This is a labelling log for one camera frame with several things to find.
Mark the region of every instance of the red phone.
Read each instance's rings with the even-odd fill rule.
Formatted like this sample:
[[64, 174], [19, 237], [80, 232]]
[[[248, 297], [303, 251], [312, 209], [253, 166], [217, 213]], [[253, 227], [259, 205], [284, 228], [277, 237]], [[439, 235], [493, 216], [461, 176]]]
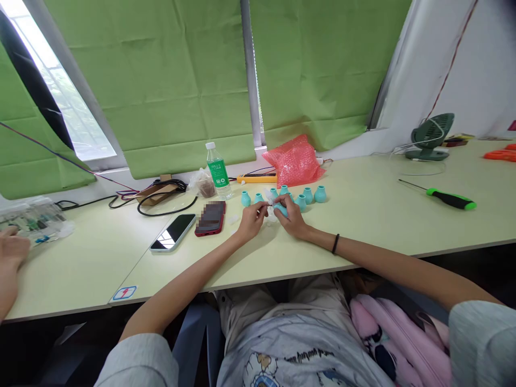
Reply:
[[200, 221], [195, 228], [195, 235], [204, 237], [214, 235], [222, 231], [224, 214], [226, 213], [226, 202], [209, 202], [200, 216]]

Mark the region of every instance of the green screwdriver handle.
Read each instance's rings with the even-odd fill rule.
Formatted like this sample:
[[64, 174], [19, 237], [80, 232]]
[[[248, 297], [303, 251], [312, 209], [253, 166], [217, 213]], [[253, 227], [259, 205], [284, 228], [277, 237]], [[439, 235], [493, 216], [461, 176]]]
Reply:
[[429, 188], [426, 190], [428, 196], [435, 196], [441, 199], [444, 203], [458, 208], [459, 210], [472, 210], [477, 207], [477, 204], [464, 196], [454, 195], [452, 193], [441, 192], [435, 188]]

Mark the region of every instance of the plastic water bottle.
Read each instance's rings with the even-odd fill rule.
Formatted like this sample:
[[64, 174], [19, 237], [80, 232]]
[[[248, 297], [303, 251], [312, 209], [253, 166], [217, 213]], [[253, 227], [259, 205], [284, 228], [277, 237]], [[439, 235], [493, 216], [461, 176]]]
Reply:
[[226, 165], [224, 159], [215, 149], [214, 142], [208, 142], [206, 144], [208, 150], [208, 167], [210, 167], [211, 177], [215, 184], [215, 189], [219, 195], [220, 200], [228, 200], [233, 196], [231, 191], [230, 181], [227, 178]]

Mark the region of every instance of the red wire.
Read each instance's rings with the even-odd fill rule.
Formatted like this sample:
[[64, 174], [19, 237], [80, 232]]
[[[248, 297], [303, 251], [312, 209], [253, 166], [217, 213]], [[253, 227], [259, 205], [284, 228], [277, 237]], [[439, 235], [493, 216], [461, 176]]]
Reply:
[[457, 56], [458, 47], [461, 45], [462, 37], [464, 36], [464, 32], [466, 31], [466, 27], [468, 27], [469, 20], [471, 19], [471, 15], [473, 15], [473, 11], [475, 10], [475, 7], [477, 6], [478, 0], [475, 0], [473, 7], [471, 8], [471, 11], [469, 11], [468, 19], [466, 19], [466, 24], [464, 24], [464, 28], [462, 29], [461, 36], [458, 39], [457, 46], [455, 47], [455, 52], [453, 53], [453, 58], [451, 59], [450, 68], [448, 69], [448, 72], [446, 73], [445, 81], [442, 83], [441, 90], [439, 90], [439, 94], [437, 94], [437, 98], [435, 99], [434, 105], [432, 106], [432, 109], [430, 110], [430, 113], [426, 116], [425, 121], [430, 118], [430, 115], [435, 109], [435, 106], [437, 105], [437, 101], [439, 100], [439, 97], [441, 96], [442, 89], [445, 88], [446, 81], [448, 80], [448, 76], [450, 75], [450, 71], [452, 70], [453, 63], [455, 62], [455, 57]]

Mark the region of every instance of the gray sleeve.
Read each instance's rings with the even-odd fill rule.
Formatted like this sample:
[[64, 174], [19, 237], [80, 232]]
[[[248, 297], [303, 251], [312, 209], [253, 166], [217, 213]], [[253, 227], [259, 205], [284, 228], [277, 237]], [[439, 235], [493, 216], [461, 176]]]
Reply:
[[449, 319], [454, 386], [516, 385], [516, 311], [486, 301], [453, 307]]
[[177, 387], [177, 375], [168, 342], [158, 334], [142, 333], [113, 348], [95, 387]]

